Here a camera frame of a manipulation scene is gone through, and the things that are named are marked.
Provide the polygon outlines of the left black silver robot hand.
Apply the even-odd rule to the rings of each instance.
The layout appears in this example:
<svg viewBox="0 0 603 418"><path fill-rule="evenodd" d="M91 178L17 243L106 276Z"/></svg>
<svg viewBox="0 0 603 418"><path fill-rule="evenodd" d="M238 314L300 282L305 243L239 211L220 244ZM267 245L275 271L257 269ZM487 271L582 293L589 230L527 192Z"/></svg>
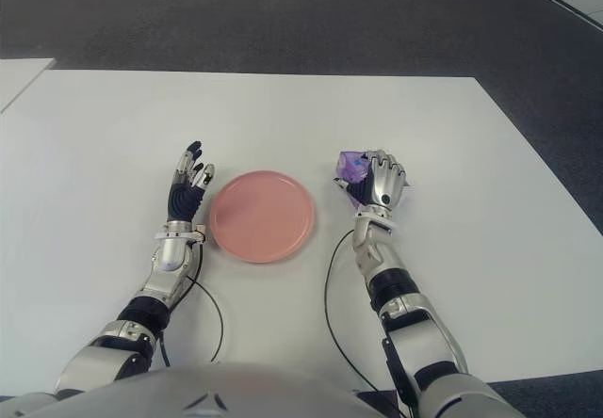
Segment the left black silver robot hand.
<svg viewBox="0 0 603 418"><path fill-rule="evenodd" d="M167 202L167 221L191 223L215 177L215 166L200 160L202 142L193 141L178 160Z"/></svg>

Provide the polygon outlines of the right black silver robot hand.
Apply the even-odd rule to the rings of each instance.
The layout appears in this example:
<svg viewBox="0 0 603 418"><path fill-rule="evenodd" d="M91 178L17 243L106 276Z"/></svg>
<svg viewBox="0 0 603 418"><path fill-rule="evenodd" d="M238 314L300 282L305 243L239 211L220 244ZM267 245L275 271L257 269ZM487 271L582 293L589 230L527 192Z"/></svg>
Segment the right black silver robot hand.
<svg viewBox="0 0 603 418"><path fill-rule="evenodd" d="M380 206L392 211L408 185L404 167L383 150L341 152L335 173L335 184L356 208Z"/></svg>

